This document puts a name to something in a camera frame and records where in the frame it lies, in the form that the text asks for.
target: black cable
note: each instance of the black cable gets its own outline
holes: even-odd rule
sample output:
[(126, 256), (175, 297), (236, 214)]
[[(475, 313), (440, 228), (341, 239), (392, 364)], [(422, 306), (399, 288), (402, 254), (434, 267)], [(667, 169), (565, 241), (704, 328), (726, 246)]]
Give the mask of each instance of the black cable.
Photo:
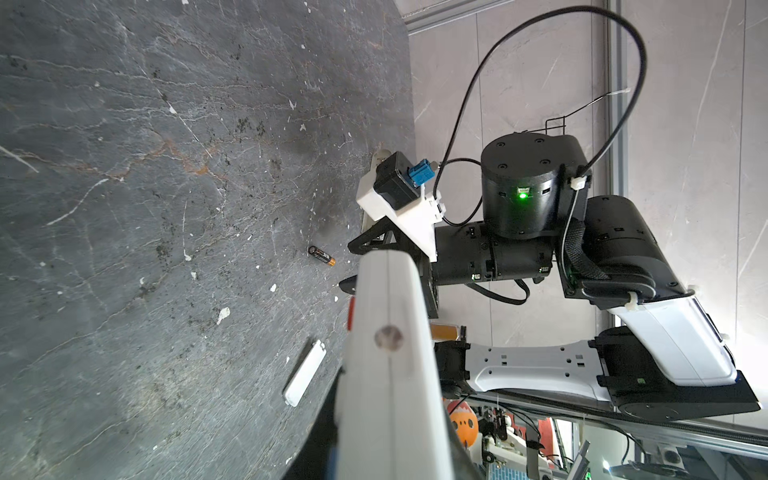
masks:
[(498, 293), (493, 293), (491, 290), (485, 289), (479, 286), (477, 283), (465, 283), (465, 285), (473, 289), (475, 292), (480, 293), (481, 295), (487, 296), (491, 300), (496, 300), (497, 302), (509, 303), (510, 305), (522, 305), (531, 296), (531, 289), (529, 289), (528, 285), (526, 285), (525, 282), (522, 280), (515, 280), (515, 283), (517, 283), (518, 286), (522, 288), (523, 291), (525, 292), (525, 298), (523, 300), (509, 298), (508, 296), (502, 296), (502, 295), (499, 295)]
[(627, 435), (627, 449), (624, 450), (624, 456), (621, 457), (621, 464), (622, 465), (624, 464), (624, 460), (627, 459), (627, 455), (629, 455), (629, 444), (630, 444), (629, 435)]
[[(512, 409), (512, 408), (510, 408), (510, 407), (509, 407), (507, 404), (505, 404), (505, 403), (504, 403), (504, 404), (499, 404), (499, 406), (501, 406), (501, 407), (502, 407), (502, 408), (504, 408), (504, 409), (507, 409), (507, 410), (508, 410), (508, 411), (510, 411), (510, 412), (513, 412), (513, 413), (515, 413), (515, 410), (514, 410), (514, 409)], [(581, 420), (584, 420), (583, 418), (581, 418), (581, 417), (578, 417), (578, 416), (576, 416), (576, 415), (568, 415), (568, 414), (565, 414), (565, 413), (558, 413), (558, 414), (557, 414), (557, 415), (555, 415), (555, 416), (556, 416), (556, 417), (562, 417), (562, 418), (566, 418), (566, 419), (573, 419), (573, 420), (576, 420), (576, 421), (581, 421)], [(620, 433), (620, 434), (624, 435), (625, 437), (627, 437), (627, 440), (631, 440), (631, 441), (632, 441), (632, 442), (633, 442), (635, 445), (637, 445), (637, 447), (639, 447), (639, 448), (640, 448), (640, 451), (641, 451), (641, 452), (643, 452), (643, 455), (648, 455), (648, 453), (645, 451), (645, 448), (643, 448), (643, 444), (642, 444), (642, 443), (640, 443), (640, 442), (639, 442), (639, 441), (638, 441), (638, 440), (637, 440), (635, 437), (633, 437), (632, 435), (630, 435), (630, 434), (626, 433), (626, 432), (625, 432), (625, 431), (624, 431), (622, 428), (620, 428), (620, 427), (617, 427), (616, 425), (613, 425), (613, 424), (611, 424), (611, 423), (608, 423), (608, 422), (604, 422), (603, 420), (598, 420), (598, 419), (589, 419), (588, 421), (589, 421), (589, 422), (595, 422), (595, 423), (599, 423), (599, 424), (601, 424), (601, 425), (603, 425), (603, 426), (605, 426), (605, 427), (608, 427), (608, 429), (610, 429), (610, 430), (613, 430), (614, 432), (618, 432), (618, 433)], [(626, 456), (624, 457), (624, 459), (622, 459), (622, 461), (621, 461), (621, 463), (622, 463), (622, 464), (624, 463), (624, 460), (625, 460), (625, 459), (626, 459)]]
[(509, 407), (507, 407), (507, 406), (504, 406), (504, 407), (502, 407), (501, 405), (499, 405), (499, 407), (501, 407), (501, 408), (503, 408), (503, 409), (505, 409), (505, 410), (508, 410), (510, 413), (512, 413), (512, 414), (514, 414), (514, 415), (517, 415), (517, 416), (519, 416), (519, 417), (522, 417), (524, 420), (528, 420), (528, 424), (529, 424), (529, 425), (531, 426), (531, 428), (533, 428), (533, 429), (534, 429), (534, 431), (535, 431), (535, 432), (538, 434), (538, 437), (539, 437), (539, 438), (541, 438), (541, 432), (539, 432), (539, 431), (538, 431), (538, 422), (534, 422), (533, 420), (531, 420), (531, 417), (529, 417), (528, 415), (524, 414), (523, 412), (518, 412), (518, 411), (515, 411), (515, 410), (513, 410), (513, 409), (510, 409), (510, 408), (509, 408)]
[[(445, 163), (444, 163), (444, 165), (443, 165), (443, 167), (444, 167), (445, 165), (449, 165), (449, 164), (452, 164), (452, 163), (454, 163), (454, 162), (462, 162), (462, 161), (465, 161), (465, 162), (469, 162), (469, 163), (471, 163), (471, 164), (475, 164), (475, 165), (478, 165), (478, 166), (480, 166), (480, 165), (481, 165), (481, 164), (480, 164), (480, 162), (478, 162), (478, 161), (477, 161), (477, 160), (475, 160), (474, 158), (463, 158), (463, 157), (462, 157), (462, 158), (452, 158), (451, 160), (449, 160), (449, 161), (445, 162)], [(467, 223), (469, 223), (469, 221), (472, 219), (472, 217), (474, 217), (474, 216), (475, 216), (475, 214), (476, 214), (476, 213), (478, 213), (478, 210), (480, 210), (480, 206), (481, 206), (481, 205), (482, 205), (482, 195), (480, 195), (480, 201), (478, 202), (478, 204), (477, 204), (477, 207), (475, 207), (475, 209), (472, 211), (472, 213), (471, 213), (471, 214), (469, 214), (469, 217), (467, 217), (467, 218), (466, 218), (466, 220), (464, 220), (464, 221), (462, 221), (462, 222), (459, 222), (459, 223), (453, 223), (453, 222), (451, 222), (450, 220), (447, 220), (445, 217), (443, 217), (442, 219), (443, 219), (443, 221), (445, 221), (445, 222), (446, 222), (448, 225), (450, 225), (450, 226), (452, 226), (452, 227), (463, 227), (463, 226), (465, 226)]]
[[(453, 144), (456, 142), (458, 126), (462, 122), (462, 117), (464, 116), (464, 110), (466, 109), (467, 103), (469, 102), (469, 96), (472, 93), (472, 89), (475, 86), (475, 82), (480, 77), (480, 73), (482, 72), (483, 68), (485, 67), (485, 64), (488, 62), (488, 59), (491, 57), (493, 52), (496, 51), (496, 49), (502, 43), (512, 38), (513, 36), (518, 34), (520, 31), (523, 31), (527, 27), (530, 27), (531, 25), (535, 25), (539, 22), (542, 22), (549, 18), (557, 17), (559, 15), (566, 15), (568, 13), (575, 13), (575, 12), (593, 13), (618, 23), (632, 37), (632, 40), (634, 41), (635, 46), (637, 47), (638, 56), (640, 58), (640, 68), (637, 73), (637, 83), (634, 86), (634, 92), (632, 93), (632, 97), (630, 98), (629, 103), (627, 104), (627, 108), (624, 110), (624, 114), (621, 116), (621, 119), (616, 124), (614, 131), (611, 132), (611, 135), (608, 136), (608, 139), (605, 141), (601, 149), (595, 154), (594, 157), (592, 157), (592, 160), (590, 160), (584, 166), (584, 168), (581, 169), (580, 174), (583, 175), (586, 172), (588, 172), (594, 166), (594, 164), (597, 163), (597, 161), (600, 160), (603, 157), (603, 155), (605, 155), (605, 152), (607, 152), (608, 148), (611, 146), (611, 144), (613, 144), (614, 140), (616, 139), (616, 136), (619, 134), (619, 132), (621, 131), (621, 128), (627, 122), (629, 115), (634, 110), (634, 106), (637, 103), (637, 99), (639, 98), (640, 92), (643, 88), (643, 83), (645, 82), (645, 75), (647, 72), (647, 55), (645, 52), (645, 44), (643, 43), (643, 38), (640, 36), (640, 32), (638, 32), (637, 29), (630, 22), (628, 22), (621, 16), (609, 10), (605, 10), (604, 8), (587, 6), (587, 5), (577, 5), (574, 7), (560, 8), (558, 10), (552, 10), (551, 12), (543, 13), (541, 15), (538, 15), (534, 18), (527, 20), (526, 22), (521, 23), (517, 27), (513, 28), (510, 32), (508, 32), (506, 35), (501, 37), (496, 43), (494, 43), (491, 49), (488, 50), (488, 53), (485, 54), (485, 57), (483, 57), (482, 61), (480, 62), (480, 65), (478, 65), (477, 69), (475, 70), (475, 74), (472, 75), (472, 80), (469, 82), (469, 87), (467, 88), (467, 92), (464, 95), (462, 106), (458, 110), (458, 117), (456, 118), (456, 124), (453, 127), (453, 132), (451, 133), (451, 139), (448, 142), (448, 147), (445, 149), (445, 156), (442, 159), (442, 163), (440, 164), (440, 169), (438, 170), (438, 173), (437, 173), (437, 178), (435, 179), (435, 185), (432, 188), (433, 196), (437, 197), (437, 186), (438, 186), (438, 183), (440, 182), (440, 177), (442, 176), (444, 167), (448, 164), (448, 157), (451, 154), (451, 149), (453, 148)], [(462, 223), (453, 223), (444, 217), (443, 217), (443, 221), (445, 221), (448, 225), (452, 225), (454, 227), (463, 226)]]
[(578, 200), (578, 193), (580, 190), (574, 190), (573, 197), (571, 198), (571, 206), (568, 208), (568, 216), (565, 219), (565, 228), (563, 229), (563, 236), (560, 239), (560, 256), (558, 258), (558, 270), (560, 270), (560, 278), (562, 278), (568, 285), (568, 293), (571, 293), (571, 279), (565, 273), (565, 235), (568, 233), (568, 227), (571, 226), (571, 218), (574, 216), (574, 210), (576, 209), (576, 202)]
[[(580, 112), (580, 111), (584, 110), (586, 107), (589, 107), (590, 105), (592, 105), (592, 104), (593, 104), (593, 103), (595, 103), (596, 101), (600, 101), (600, 100), (602, 100), (603, 98), (607, 98), (607, 97), (610, 97), (610, 96), (612, 96), (612, 95), (624, 94), (624, 93), (628, 93), (628, 92), (629, 92), (629, 89), (628, 89), (628, 88), (625, 88), (625, 89), (623, 89), (623, 90), (616, 90), (616, 91), (609, 91), (609, 92), (606, 92), (606, 93), (602, 94), (601, 96), (599, 96), (599, 97), (595, 98), (593, 101), (590, 101), (589, 103), (587, 103), (587, 104), (584, 104), (584, 105), (580, 106), (580, 107), (579, 107), (579, 108), (577, 108), (576, 110), (572, 111), (570, 114), (562, 115), (562, 116), (560, 116), (560, 117), (553, 117), (553, 118), (549, 118), (547, 121), (550, 121), (550, 120), (558, 120), (558, 119), (563, 119), (563, 120), (565, 120), (566, 118), (568, 118), (568, 117), (570, 117), (570, 116), (572, 116), (572, 115), (575, 115), (575, 114), (577, 114), (578, 112)], [(520, 132), (520, 133), (522, 133), (522, 134), (533, 134), (533, 133), (536, 133), (536, 132), (539, 132), (539, 131), (549, 131), (549, 130), (552, 130), (552, 129), (554, 129), (554, 128), (561, 128), (561, 127), (564, 127), (564, 126), (565, 126), (565, 125), (563, 124), (563, 125), (556, 125), (556, 126), (554, 126), (554, 127), (544, 127), (544, 128), (537, 128), (537, 129), (535, 129), (535, 130), (523, 130), (523, 131), (522, 131), (522, 132)]]
[(560, 457), (564, 460), (568, 460), (570, 463), (573, 463), (574, 461), (570, 458), (566, 457), (565, 455), (558, 455), (557, 453), (550, 453), (549, 455), (544, 455), (545, 457)]
[(448, 412), (448, 416), (451, 416), (451, 415), (453, 415), (453, 412), (454, 412), (454, 411), (455, 411), (455, 410), (458, 408), (458, 406), (460, 406), (460, 405), (461, 405), (461, 404), (462, 404), (462, 403), (463, 403), (463, 402), (464, 402), (466, 399), (468, 399), (470, 395), (471, 395), (471, 393), (468, 393), (468, 394), (464, 395), (464, 398), (462, 398), (461, 400), (459, 400), (459, 401), (458, 401), (458, 403), (457, 403), (456, 405), (454, 405), (454, 406), (453, 406), (453, 408), (451, 409), (451, 411), (450, 411), (450, 412)]

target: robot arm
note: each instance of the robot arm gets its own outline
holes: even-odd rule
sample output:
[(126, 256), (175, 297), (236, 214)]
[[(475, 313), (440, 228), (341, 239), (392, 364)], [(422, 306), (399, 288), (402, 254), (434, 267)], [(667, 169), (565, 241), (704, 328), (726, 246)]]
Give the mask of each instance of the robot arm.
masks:
[[(364, 233), (350, 242), (350, 250), (410, 253), (419, 265), (431, 318), (437, 317), (435, 286), (538, 283), (551, 272), (554, 254), (564, 296), (608, 310), (626, 327), (590, 342), (551, 348), (440, 343), (443, 389), (569, 392), (611, 400), (627, 413), (662, 421), (760, 408), (711, 318), (675, 277), (637, 208), (619, 196), (587, 199), (590, 177), (581, 171), (586, 160), (574, 137), (505, 135), (486, 146), (480, 163), (484, 220), (436, 227), (431, 236), (423, 227), (431, 231), (442, 206), (412, 182), (402, 154), (384, 160), (366, 175), (366, 185), (373, 186), (361, 187), (364, 196), (359, 190), (358, 201), (366, 211), (374, 199), (388, 204), (389, 209), (379, 205), (373, 212), (381, 220), (371, 230), (383, 225), (400, 240), (362, 247), (369, 239)], [(398, 169), (400, 175), (392, 174)], [(404, 202), (403, 191), (414, 200)], [(392, 204), (398, 195), (400, 204)], [(411, 229), (412, 224), (419, 228)], [(429, 245), (422, 247), (425, 239)], [(653, 408), (639, 409), (640, 404)]]

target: metal frame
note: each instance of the metal frame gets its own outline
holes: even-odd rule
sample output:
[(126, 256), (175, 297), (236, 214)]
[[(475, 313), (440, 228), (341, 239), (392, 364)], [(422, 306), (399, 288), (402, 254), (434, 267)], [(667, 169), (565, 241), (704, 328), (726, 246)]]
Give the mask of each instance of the metal frame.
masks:
[[(621, 15), (621, 0), (606, 0), (605, 8)], [(616, 22), (607, 21), (606, 64), (608, 91), (627, 87), (627, 32)], [(610, 134), (627, 108), (624, 95), (612, 95), (606, 102), (606, 135)], [(629, 193), (627, 126), (621, 129), (607, 152), (608, 193), (626, 197)]]
[(461, 20), (470, 15), (484, 12), (490, 8), (513, 2), (514, 0), (444, 0), (436, 5), (406, 13), (402, 20), (408, 29), (408, 35), (416, 35), (446, 23)]
[(509, 404), (513, 408), (529, 412), (531, 416), (551, 416), (572, 422), (580, 420), (589, 425), (603, 427), (605, 423), (609, 423), (637, 437), (658, 442), (679, 442), (684, 445), (768, 460), (768, 436), (742, 430), (739, 425), (727, 424), (723, 425), (723, 428), (717, 428), (697, 421), (646, 422), (617, 412), (600, 412), (593, 408), (538, 399), (516, 392), (480, 392), (470, 399), (480, 403), (487, 402), (489, 406), (497, 406), (500, 403)]

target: gray marble surface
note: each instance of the gray marble surface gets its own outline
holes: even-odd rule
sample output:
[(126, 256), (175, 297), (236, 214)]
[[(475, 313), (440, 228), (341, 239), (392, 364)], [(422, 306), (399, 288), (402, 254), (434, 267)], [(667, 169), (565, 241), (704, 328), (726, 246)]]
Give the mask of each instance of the gray marble surface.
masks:
[(0, 47), (0, 477), (280, 478), (357, 180), (415, 150), (394, 3), (14, 0)]

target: aa battery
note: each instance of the aa battery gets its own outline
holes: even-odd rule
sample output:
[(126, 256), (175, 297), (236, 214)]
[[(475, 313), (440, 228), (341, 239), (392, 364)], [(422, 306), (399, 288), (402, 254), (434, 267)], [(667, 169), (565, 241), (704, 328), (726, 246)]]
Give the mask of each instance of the aa battery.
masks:
[(318, 260), (328, 263), (330, 266), (336, 265), (336, 259), (331, 257), (328, 253), (323, 252), (321, 249), (315, 247), (312, 245), (307, 252), (309, 252), (310, 255), (317, 258)]

